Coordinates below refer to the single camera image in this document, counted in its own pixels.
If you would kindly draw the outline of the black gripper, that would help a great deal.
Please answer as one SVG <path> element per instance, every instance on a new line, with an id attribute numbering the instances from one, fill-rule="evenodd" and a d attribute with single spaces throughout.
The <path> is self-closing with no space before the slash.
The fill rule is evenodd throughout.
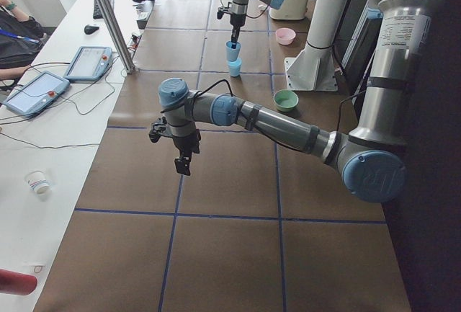
<path id="1" fill-rule="evenodd" d="M 246 22 L 246 13 L 235 12 L 230 6 L 220 6 L 217 11 L 217 19 L 221 20 L 225 14 L 230 15 L 230 24 L 233 26 L 231 42 L 237 43 L 240 34 L 240 27 L 243 27 Z"/>
<path id="2" fill-rule="evenodd" d="M 176 172 L 185 176 L 191 175 L 192 154 L 200 152 L 200 131 L 196 129 L 194 122 L 186 121 L 183 125 L 172 125 L 163 116 L 151 124 L 148 136 L 152 143 L 157 143 L 160 138 L 172 139 L 179 152 L 179 156 L 174 159 Z"/>

